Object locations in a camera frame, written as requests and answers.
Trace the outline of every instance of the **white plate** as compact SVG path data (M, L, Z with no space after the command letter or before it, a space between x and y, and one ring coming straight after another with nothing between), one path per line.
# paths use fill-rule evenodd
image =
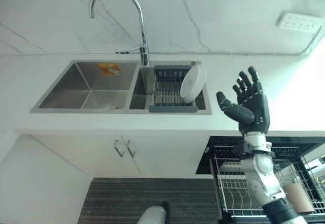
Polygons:
M191 103L198 97L201 92L205 80L207 78L207 68L200 66L193 66L185 75L181 85L181 96L185 103Z

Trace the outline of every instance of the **cabinet door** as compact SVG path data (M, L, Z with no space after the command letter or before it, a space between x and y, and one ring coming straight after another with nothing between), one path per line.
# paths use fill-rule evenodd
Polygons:
M34 137L92 177L130 177L139 174L119 135L37 135Z
M123 135L143 177L195 178L208 136Z

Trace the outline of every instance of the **power strip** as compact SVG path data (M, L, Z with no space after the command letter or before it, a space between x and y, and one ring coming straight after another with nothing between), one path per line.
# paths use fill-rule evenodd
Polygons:
M285 12L278 22L278 27L305 33L315 33L324 24L320 17Z

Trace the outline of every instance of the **dish rack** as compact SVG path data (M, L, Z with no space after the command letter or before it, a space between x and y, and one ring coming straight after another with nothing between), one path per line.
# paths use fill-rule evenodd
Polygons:
M210 157L215 188L220 203L220 216L231 222L269 223L259 204L252 198L240 160L233 145L214 145ZM299 147L272 147L275 153L274 172L281 186L299 183L308 194L314 212L303 215L308 223L325 223L325 193Z
M198 111L196 102L185 103L180 89L185 75L191 66L155 66L154 86L150 112L188 112Z

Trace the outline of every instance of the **wire rack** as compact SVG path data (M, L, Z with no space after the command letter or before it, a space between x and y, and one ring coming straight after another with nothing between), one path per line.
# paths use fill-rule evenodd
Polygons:
M309 167L299 148L272 147L272 151L276 156L273 159L274 172L280 184L300 183L314 207L314 212L307 216L325 216L325 193L311 171L306 169L305 166ZM214 146L212 168L222 214L226 212L232 217L242 218L265 216L250 194L240 160L233 153L233 146Z
M183 80L169 79L156 80L151 105L155 106L195 106L193 103L185 103L180 94Z

